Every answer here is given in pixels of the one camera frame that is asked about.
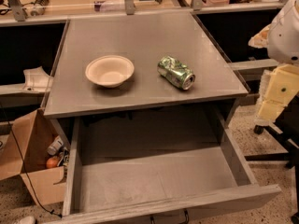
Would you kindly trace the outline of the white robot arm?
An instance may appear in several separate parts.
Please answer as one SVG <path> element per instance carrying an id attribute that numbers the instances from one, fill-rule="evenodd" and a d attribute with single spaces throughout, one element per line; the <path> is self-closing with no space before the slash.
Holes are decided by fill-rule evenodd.
<path id="1" fill-rule="evenodd" d="M 299 0 L 289 0 L 249 45 L 266 48 L 268 57 L 278 62 L 273 71 L 263 71 L 256 103 L 255 123 L 268 126 L 299 92 Z"/>

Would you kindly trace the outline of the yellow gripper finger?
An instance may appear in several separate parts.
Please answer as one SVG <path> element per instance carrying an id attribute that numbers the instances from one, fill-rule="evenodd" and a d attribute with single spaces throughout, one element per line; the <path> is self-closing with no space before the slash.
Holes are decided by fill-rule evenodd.
<path id="1" fill-rule="evenodd" d="M 298 92 L 298 66 L 282 64 L 273 71 L 264 70 L 257 101 L 257 120 L 275 121 Z"/>

